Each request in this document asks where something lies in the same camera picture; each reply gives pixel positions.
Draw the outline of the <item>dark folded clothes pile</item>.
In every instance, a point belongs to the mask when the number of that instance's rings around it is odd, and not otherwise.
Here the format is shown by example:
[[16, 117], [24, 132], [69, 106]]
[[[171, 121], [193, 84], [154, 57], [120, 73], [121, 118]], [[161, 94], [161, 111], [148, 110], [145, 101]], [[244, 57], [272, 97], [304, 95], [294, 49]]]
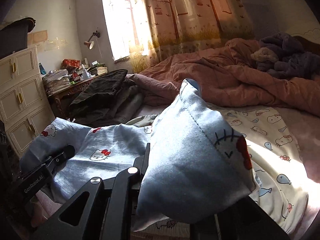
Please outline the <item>dark folded clothes pile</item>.
[[119, 69], [92, 81], [69, 105], [69, 119], [91, 128], [131, 120], [144, 94], [126, 75], [127, 70]]

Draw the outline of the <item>carved wooden desk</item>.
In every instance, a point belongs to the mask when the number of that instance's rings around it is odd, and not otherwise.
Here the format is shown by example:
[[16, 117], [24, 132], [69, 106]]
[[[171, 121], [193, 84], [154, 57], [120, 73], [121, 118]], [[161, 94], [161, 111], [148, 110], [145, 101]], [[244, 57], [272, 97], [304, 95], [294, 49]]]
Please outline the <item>carved wooden desk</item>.
[[48, 95], [48, 102], [55, 117], [68, 119], [69, 118], [69, 105], [71, 102], [84, 91], [93, 81], [106, 74], [97, 75], [90, 79], [77, 82], [68, 88], [58, 91], [52, 95]]

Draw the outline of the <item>dark storage bin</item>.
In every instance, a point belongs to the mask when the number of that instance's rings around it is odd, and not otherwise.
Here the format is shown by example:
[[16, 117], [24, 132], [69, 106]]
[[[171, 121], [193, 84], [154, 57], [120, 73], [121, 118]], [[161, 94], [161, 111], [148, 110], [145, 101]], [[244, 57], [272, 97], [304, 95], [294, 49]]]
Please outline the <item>dark storage bin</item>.
[[36, 24], [32, 17], [26, 17], [7, 25], [1, 30], [0, 59], [27, 48], [28, 33]]

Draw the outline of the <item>pink bed sheet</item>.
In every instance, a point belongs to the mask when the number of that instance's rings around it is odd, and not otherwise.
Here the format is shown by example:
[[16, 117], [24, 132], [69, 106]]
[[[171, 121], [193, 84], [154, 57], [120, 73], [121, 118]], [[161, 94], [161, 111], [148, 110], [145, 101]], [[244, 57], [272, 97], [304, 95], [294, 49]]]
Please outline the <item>pink bed sheet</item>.
[[[92, 177], [108, 179], [129, 167], [142, 152], [163, 106], [143, 106], [125, 124], [90, 128], [56, 118], [29, 147], [34, 164], [66, 145], [75, 156], [62, 165], [44, 192], [64, 203]], [[221, 109], [246, 138], [262, 181], [252, 198], [289, 234], [301, 239], [319, 211], [319, 118], [294, 109]]]

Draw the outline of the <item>pink wall lamp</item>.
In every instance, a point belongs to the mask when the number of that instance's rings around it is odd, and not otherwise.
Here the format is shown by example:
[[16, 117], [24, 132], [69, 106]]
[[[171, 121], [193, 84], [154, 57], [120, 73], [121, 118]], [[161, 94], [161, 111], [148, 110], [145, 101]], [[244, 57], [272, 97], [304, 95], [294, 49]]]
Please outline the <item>pink wall lamp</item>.
[[90, 36], [90, 38], [84, 42], [84, 45], [89, 49], [93, 49], [94, 47], [94, 41], [93, 41], [93, 37], [99, 38], [101, 35], [101, 33], [99, 31], [95, 31], [92, 33], [92, 35]]

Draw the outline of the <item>red box on desk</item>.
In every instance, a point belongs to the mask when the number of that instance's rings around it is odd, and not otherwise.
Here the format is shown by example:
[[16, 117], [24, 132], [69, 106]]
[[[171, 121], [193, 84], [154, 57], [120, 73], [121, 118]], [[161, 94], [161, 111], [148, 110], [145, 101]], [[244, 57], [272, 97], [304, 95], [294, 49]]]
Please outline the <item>red box on desk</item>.
[[61, 67], [80, 67], [80, 60], [75, 59], [64, 59], [61, 63]]

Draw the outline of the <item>light blue Hello Kitty pants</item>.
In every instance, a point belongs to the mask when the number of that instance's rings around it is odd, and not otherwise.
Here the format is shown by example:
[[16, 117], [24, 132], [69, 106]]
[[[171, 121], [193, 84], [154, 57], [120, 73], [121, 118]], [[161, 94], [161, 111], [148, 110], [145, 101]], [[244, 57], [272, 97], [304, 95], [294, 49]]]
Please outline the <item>light blue Hello Kitty pants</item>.
[[134, 230], [171, 218], [194, 223], [257, 191], [246, 140], [202, 99], [196, 81], [183, 80], [175, 100], [151, 124], [90, 128], [56, 118], [30, 144], [20, 161], [29, 172], [63, 146], [75, 156], [50, 186], [58, 202], [71, 198], [92, 177], [115, 176], [147, 147]]

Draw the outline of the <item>stack of books and papers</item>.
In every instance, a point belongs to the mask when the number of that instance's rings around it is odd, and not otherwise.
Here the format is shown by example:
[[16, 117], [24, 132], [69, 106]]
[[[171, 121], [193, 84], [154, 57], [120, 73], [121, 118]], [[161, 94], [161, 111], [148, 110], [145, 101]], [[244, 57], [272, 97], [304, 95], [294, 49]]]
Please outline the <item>stack of books and papers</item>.
[[46, 94], [52, 95], [77, 82], [107, 73], [108, 68], [104, 63], [94, 61], [89, 64], [80, 64], [78, 68], [61, 67], [60, 69], [50, 70], [46, 74], [41, 73], [41, 75]]

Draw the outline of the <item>cream Hello Kitty garment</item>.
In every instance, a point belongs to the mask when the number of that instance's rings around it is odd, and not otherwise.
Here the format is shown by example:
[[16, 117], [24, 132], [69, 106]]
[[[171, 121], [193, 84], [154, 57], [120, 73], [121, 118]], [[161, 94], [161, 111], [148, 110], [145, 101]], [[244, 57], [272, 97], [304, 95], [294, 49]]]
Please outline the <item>cream Hello Kitty garment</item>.
[[277, 111], [177, 99], [146, 133], [150, 155], [134, 231], [168, 218], [193, 224], [249, 200], [283, 231], [294, 232], [308, 200], [306, 171]]

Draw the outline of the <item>tree print curtain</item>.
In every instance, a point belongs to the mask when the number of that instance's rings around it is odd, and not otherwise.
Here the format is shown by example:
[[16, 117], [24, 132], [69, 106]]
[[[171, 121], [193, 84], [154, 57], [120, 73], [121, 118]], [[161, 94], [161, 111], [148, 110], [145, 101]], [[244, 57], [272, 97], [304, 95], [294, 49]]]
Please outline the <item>tree print curtain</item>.
[[242, 0], [126, 0], [133, 41], [130, 63], [140, 73], [166, 58], [254, 38]]

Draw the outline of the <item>pink checked quilt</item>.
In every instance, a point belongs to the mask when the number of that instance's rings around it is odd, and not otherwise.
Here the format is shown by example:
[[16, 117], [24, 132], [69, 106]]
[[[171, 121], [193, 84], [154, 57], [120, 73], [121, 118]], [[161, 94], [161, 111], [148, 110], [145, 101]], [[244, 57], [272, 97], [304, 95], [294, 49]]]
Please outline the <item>pink checked quilt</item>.
[[255, 69], [255, 40], [234, 38], [226, 46], [176, 54], [139, 74], [128, 75], [147, 93], [144, 103], [168, 105], [184, 79], [195, 80], [205, 102], [220, 107], [276, 106], [319, 115], [319, 77], [290, 81]]

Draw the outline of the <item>white drawer cabinet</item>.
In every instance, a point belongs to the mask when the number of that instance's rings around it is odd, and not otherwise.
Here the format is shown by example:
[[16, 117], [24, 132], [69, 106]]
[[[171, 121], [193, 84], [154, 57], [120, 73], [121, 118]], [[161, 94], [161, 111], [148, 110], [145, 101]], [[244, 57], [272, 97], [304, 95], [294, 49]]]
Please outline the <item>white drawer cabinet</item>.
[[22, 157], [55, 116], [42, 83], [36, 48], [1, 59], [1, 120], [13, 150]]

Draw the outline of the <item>purple fleece blanket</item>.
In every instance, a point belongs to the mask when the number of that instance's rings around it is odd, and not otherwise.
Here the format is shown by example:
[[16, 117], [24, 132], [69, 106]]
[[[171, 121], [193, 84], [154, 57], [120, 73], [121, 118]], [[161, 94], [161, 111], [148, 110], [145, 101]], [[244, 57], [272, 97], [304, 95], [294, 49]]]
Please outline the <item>purple fleece blanket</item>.
[[319, 74], [319, 55], [306, 51], [298, 39], [287, 33], [262, 38], [259, 46], [251, 58], [261, 72], [284, 80], [294, 77], [310, 80]]

